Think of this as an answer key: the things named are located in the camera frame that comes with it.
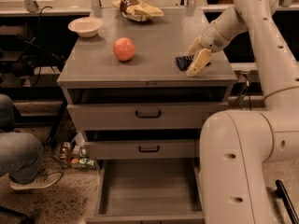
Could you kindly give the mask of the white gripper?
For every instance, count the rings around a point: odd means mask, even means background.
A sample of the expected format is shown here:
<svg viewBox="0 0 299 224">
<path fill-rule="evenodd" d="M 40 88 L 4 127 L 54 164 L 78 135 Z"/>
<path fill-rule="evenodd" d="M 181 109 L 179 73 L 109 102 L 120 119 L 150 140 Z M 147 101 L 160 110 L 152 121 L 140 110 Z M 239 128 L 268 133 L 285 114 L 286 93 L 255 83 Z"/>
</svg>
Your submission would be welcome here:
<svg viewBox="0 0 299 224">
<path fill-rule="evenodd" d="M 231 24 L 229 22 L 212 21 L 189 45 L 186 54 L 193 55 L 193 60 L 186 71 L 188 77 L 197 75 L 212 58 L 212 52 L 220 52 L 232 40 Z"/>
</svg>

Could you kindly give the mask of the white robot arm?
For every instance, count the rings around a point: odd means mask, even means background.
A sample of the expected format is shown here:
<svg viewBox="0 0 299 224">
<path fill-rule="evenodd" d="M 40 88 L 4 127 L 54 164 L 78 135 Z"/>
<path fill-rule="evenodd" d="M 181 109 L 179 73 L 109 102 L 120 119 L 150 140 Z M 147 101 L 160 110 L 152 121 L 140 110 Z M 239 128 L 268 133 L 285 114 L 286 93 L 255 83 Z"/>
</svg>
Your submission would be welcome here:
<svg viewBox="0 0 299 224">
<path fill-rule="evenodd" d="M 298 155 L 299 64 L 273 22 L 278 0 L 234 0 L 188 49 L 188 76 L 215 52 L 249 33 L 263 91 L 263 111 L 229 110 L 210 116 L 200 136 L 206 224 L 273 224 L 263 163 Z"/>
</svg>

